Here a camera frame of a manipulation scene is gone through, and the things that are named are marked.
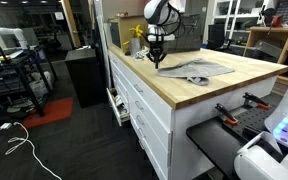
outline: butcher block countertop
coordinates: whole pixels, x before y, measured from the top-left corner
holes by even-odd
[[[160,77],[154,63],[149,60],[136,62],[130,56],[125,56],[116,46],[110,46],[109,50],[175,110],[277,76],[288,70],[288,66],[285,65],[207,49],[169,54],[160,63],[159,68],[164,68],[182,61],[203,58],[235,70],[232,73],[209,77],[210,83],[207,86],[198,86],[186,79]]]

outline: red floor mat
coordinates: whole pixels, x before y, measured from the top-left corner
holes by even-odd
[[[44,108],[44,117],[34,114],[24,120],[26,128],[33,128],[44,124],[67,119],[72,116],[73,98],[60,99],[48,102]]]

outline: gray cloth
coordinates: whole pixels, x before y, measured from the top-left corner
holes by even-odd
[[[173,67],[161,68],[158,70],[158,75],[171,78],[186,78],[197,85],[205,86],[209,83],[207,77],[230,72],[234,72],[234,70],[204,59],[196,59],[181,62]]]

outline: black chair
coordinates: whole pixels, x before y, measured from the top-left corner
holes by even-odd
[[[232,49],[230,49],[231,43],[234,40],[225,38],[225,25],[224,24],[212,24],[208,25],[208,40],[207,49],[236,54]],[[226,48],[222,48],[224,43],[227,42]]]

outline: gray carpet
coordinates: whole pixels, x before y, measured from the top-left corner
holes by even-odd
[[[158,179],[132,128],[120,128],[107,104],[81,109],[64,62],[54,63],[59,81],[50,101],[73,97],[73,115],[29,130],[36,155],[64,180]],[[12,154],[4,153],[23,137],[18,127],[0,132],[0,180],[56,179],[41,168],[25,144]]]

